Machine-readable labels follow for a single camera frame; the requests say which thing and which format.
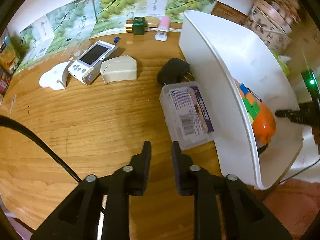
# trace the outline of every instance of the green box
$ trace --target green box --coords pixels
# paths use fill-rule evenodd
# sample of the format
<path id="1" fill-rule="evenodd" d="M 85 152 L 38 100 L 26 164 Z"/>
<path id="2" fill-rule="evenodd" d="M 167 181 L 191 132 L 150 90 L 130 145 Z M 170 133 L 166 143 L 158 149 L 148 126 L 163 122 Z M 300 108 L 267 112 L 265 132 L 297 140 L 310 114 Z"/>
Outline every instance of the green box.
<path id="1" fill-rule="evenodd" d="M 253 109 L 255 110 L 255 112 L 256 112 L 257 114 L 259 114 L 259 112 L 260 112 L 260 107 L 258 106 L 258 103 L 255 102 L 252 107 L 253 107 Z"/>
<path id="2" fill-rule="evenodd" d="M 257 112 L 253 108 L 253 106 L 250 104 L 249 100 L 247 98 L 242 98 L 245 108 L 247 109 L 247 112 L 251 115 L 252 119 L 254 120 L 257 117 Z"/>
<path id="3" fill-rule="evenodd" d="M 145 20 L 144 17 L 135 17 L 132 24 L 133 35 L 144 35 Z"/>

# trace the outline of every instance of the clear plastic container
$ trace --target clear plastic container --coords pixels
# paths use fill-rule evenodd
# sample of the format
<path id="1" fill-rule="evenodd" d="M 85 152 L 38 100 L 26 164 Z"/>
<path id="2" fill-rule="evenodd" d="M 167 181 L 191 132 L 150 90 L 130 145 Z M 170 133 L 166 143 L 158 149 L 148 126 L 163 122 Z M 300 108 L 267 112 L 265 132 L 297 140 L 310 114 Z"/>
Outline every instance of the clear plastic container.
<path id="1" fill-rule="evenodd" d="M 171 141 L 178 141 L 182 150 L 213 141 L 213 126 L 199 83 L 165 85 L 160 102 Z"/>

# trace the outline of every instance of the white plastic box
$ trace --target white plastic box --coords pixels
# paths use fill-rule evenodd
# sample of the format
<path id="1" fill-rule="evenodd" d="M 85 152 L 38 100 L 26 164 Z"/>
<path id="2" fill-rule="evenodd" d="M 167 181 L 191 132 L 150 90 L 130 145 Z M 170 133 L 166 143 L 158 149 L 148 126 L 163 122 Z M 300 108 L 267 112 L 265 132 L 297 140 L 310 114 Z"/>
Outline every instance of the white plastic box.
<path id="1" fill-rule="evenodd" d="M 197 11 L 184 13 L 179 40 L 214 127 L 223 176 L 235 174 L 256 189 L 270 188 L 303 145 L 302 126 L 276 118 L 277 131 L 258 156 L 253 130 L 233 78 L 255 92 L 274 114 L 299 109 L 280 65 L 251 30 Z"/>
<path id="2" fill-rule="evenodd" d="M 213 141 L 213 126 L 197 82 L 165 85 L 160 103 L 172 141 L 182 150 Z"/>

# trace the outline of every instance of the orange object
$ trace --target orange object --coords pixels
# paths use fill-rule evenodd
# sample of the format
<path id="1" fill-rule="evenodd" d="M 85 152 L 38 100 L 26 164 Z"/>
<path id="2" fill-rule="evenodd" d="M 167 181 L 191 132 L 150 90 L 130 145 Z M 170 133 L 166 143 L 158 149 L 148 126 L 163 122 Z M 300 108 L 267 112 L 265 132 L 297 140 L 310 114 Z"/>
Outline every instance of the orange object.
<path id="1" fill-rule="evenodd" d="M 253 104 L 256 102 L 256 99 L 253 97 L 253 95 L 252 95 L 251 93 L 248 93 L 248 94 L 246 95 L 246 98 L 248 99 L 248 101 L 249 101 L 249 103 L 250 103 L 251 105 L 253 105 Z"/>
<path id="2" fill-rule="evenodd" d="M 271 137 L 276 133 L 276 121 L 270 109 L 262 102 L 258 102 L 260 112 L 254 119 L 252 129 L 254 135 L 264 144 L 269 144 Z"/>
<path id="3" fill-rule="evenodd" d="M 242 90 L 241 90 L 240 88 L 238 88 L 238 90 L 239 90 L 239 93 L 240 93 L 240 95 L 241 95 L 241 98 L 245 98 L 245 95 L 244 95 L 244 93 L 242 92 Z"/>

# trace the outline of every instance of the wood grain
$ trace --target wood grain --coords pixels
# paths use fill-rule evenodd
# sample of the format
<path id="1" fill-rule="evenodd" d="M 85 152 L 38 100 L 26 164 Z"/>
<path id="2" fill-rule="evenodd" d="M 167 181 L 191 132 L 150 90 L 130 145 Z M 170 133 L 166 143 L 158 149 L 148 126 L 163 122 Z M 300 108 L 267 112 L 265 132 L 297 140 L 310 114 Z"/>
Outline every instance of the wood grain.
<path id="1" fill-rule="evenodd" d="M 39 78 L 62 53 L 14 76 L 0 113 L 36 133 L 81 178 L 112 174 L 152 144 L 148 187 L 144 197 L 130 197 L 131 239 L 193 239 L 193 197 L 180 197 L 175 187 L 171 140 L 159 95 L 157 73 L 172 57 L 184 59 L 179 33 L 166 42 L 120 34 L 118 46 L 138 62 L 138 79 L 90 86 L 70 78 L 65 90 L 39 86 Z M 112 42 L 113 36 L 100 37 Z M 36 229 L 77 185 L 36 144 L 15 131 L 0 128 L 0 194 L 6 207 Z M 186 151 L 194 163 L 221 176 L 214 143 Z"/>

